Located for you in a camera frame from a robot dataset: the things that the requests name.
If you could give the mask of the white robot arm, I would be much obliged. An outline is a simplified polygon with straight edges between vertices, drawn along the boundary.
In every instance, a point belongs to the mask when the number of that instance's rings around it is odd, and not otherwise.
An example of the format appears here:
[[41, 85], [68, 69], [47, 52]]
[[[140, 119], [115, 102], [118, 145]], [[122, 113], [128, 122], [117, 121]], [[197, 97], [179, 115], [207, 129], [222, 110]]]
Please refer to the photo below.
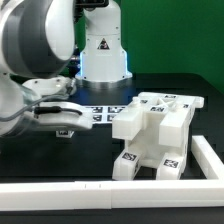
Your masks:
[[0, 0], [0, 137], [92, 127], [76, 85], [132, 77], [114, 0]]

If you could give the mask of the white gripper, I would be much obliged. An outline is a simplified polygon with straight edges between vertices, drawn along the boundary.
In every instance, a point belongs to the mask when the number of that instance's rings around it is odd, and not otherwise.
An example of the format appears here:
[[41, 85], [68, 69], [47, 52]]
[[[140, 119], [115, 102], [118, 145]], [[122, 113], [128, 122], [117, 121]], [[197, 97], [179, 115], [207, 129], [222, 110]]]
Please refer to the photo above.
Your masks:
[[63, 76], [31, 79], [25, 81], [23, 86], [38, 97], [32, 109], [40, 129], [61, 131], [92, 128], [92, 111], [68, 101], [76, 92], [74, 79]]

